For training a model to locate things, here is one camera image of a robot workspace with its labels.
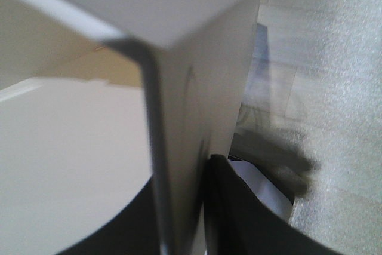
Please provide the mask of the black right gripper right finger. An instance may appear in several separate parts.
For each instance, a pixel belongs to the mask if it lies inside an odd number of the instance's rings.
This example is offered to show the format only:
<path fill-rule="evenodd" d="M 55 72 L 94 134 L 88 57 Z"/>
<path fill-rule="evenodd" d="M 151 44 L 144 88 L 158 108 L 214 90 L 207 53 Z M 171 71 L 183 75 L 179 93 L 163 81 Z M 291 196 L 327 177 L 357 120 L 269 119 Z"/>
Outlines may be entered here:
<path fill-rule="evenodd" d="M 205 166 L 208 254 L 335 254 L 272 213 L 223 155 Z"/>

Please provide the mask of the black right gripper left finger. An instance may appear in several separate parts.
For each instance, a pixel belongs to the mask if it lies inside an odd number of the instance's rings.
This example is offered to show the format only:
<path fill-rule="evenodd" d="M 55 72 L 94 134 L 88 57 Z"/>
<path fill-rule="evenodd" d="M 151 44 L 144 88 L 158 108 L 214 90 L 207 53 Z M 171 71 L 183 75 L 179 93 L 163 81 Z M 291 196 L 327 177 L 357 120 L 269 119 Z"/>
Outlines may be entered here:
<path fill-rule="evenodd" d="M 167 183 L 164 111 L 159 63 L 148 45 L 132 39 L 105 45 L 135 60 L 143 71 L 153 176 L 134 199 L 102 228 L 62 254 L 169 254 L 173 251 L 171 204 Z"/>

